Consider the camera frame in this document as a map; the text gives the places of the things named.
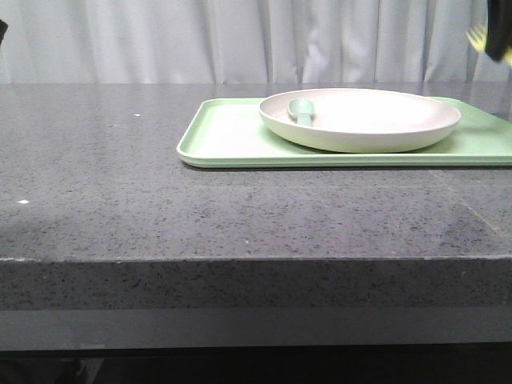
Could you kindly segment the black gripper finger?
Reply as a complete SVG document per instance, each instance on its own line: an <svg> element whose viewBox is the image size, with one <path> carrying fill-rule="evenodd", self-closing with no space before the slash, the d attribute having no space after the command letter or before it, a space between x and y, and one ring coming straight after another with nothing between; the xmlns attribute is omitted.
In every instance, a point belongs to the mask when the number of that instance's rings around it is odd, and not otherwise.
<svg viewBox="0 0 512 384"><path fill-rule="evenodd" d="M487 1L486 55L495 62L511 48L511 0Z"/></svg>
<svg viewBox="0 0 512 384"><path fill-rule="evenodd" d="M3 20L0 20L0 44L2 44L2 41L5 37L5 34L8 30L8 24L4 22Z"/></svg>

